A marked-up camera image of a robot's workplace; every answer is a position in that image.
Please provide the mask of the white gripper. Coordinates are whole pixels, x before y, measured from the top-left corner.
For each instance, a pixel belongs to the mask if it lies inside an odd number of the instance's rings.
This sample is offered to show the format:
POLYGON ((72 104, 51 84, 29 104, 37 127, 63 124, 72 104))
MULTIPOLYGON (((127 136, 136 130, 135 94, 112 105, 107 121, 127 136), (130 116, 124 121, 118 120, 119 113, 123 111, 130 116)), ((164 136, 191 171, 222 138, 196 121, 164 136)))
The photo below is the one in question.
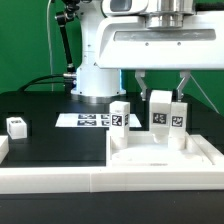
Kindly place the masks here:
POLYGON ((177 86, 181 101, 189 70, 224 69, 224 1, 103 0, 102 11, 96 63, 101 68, 143 69, 135 71, 143 101, 144 70, 184 70, 177 86))

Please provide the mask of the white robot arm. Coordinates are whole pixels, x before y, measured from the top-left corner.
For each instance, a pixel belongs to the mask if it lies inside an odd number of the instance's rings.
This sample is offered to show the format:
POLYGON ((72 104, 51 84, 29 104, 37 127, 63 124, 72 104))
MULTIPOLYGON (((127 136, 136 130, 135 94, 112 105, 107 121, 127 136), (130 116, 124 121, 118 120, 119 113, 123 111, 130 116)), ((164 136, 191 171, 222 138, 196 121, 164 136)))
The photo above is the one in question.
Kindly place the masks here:
POLYGON ((100 0, 94 62, 101 68, 224 69, 224 1, 100 0))

